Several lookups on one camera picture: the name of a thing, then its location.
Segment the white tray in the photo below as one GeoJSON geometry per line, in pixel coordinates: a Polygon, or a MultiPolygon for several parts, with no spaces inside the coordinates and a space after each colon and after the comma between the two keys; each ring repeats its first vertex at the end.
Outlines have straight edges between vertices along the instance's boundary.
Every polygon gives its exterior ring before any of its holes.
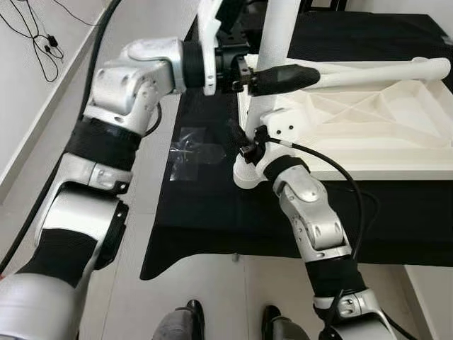
{"type": "MultiPolygon", "coordinates": [[[[256,56],[247,62],[254,67],[256,56]]],[[[365,68],[389,62],[331,64],[365,68]]],[[[246,93],[238,95],[242,126],[250,104],[246,93]]],[[[333,158],[356,179],[453,180],[453,95],[441,81],[298,90],[277,96],[275,108],[300,108],[299,143],[333,158]]],[[[318,178],[342,179],[322,161],[301,156],[318,178]]]]}

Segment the clear plastic bag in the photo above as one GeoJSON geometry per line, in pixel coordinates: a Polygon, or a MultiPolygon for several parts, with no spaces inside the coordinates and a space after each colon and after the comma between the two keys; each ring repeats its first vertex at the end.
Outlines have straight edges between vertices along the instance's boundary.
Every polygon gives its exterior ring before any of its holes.
{"type": "Polygon", "coordinates": [[[168,161],[173,163],[170,181],[195,181],[200,164],[218,164],[226,154],[221,145],[203,144],[203,127],[182,127],[180,139],[172,142],[168,161]]]}

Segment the shoe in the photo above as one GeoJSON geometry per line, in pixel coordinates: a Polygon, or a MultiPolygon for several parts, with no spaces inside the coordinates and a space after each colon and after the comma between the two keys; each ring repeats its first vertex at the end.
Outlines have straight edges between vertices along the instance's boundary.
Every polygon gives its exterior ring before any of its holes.
{"type": "Polygon", "coordinates": [[[276,306],[268,305],[264,308],[263,321],[261,322],[262,340],[273,340],[273,320],[280,316],[282,316],[282,313],[276,306]]]}
{"type": "Polygon", "coordinates": [[[187,302],[186,307],[193,313],[192,339],[205,340],[205,314],[201,303],[197,300],[191,300],[187,302]]]}

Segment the screw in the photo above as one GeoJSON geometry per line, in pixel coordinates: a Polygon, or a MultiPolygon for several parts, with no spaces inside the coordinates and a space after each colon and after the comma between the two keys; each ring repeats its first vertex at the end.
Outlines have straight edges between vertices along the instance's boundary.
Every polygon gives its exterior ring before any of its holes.
{"type": "Polygon", "coordinates": [[[129,76],[125,76],[122,80],[121,80],[121,86],[125,86],[127,84],[127,81],[129,80],[129,76]]]}

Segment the black table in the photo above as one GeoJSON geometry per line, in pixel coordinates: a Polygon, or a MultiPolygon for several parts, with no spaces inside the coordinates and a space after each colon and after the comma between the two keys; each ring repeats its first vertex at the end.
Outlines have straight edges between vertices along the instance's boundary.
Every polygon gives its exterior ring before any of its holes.
{"type": "MultiPolygon", "coordinates": [[[[246,16],[246,29],[257,51],[263,16],[246,16]]],[[[409,60],[414,56],[449,57],[443,31],[423,15],[309,13],[300,16],[289,57],[315,61],[409,60]]],[[[453,89],[452,77],[445,80],[453,89]]],[[[204,128],[205,143],[221,145],[220,164],[200,164],[194,181],[170,181],[166,166],[156,221],[141,278],[152,279],[177,260],[193,254],[250,254],[299,257],[292,228],[281,212],[269,183],[252,191],[237,188],[232,166],[237,154],[226,127],[237,119],[236,95],[181,96],[173,141],[184,127],[204,128]]],[[[353,195],[335,183],[329,201],[355,241],[357,206],[353,195]]],[[[452,181],[362,181],[375,194],[382,211],[367,233],[360,261],[378,264],[453,266],[452,181]]],[[[366,201],[367,211],[374,209],[366,201]]]]}

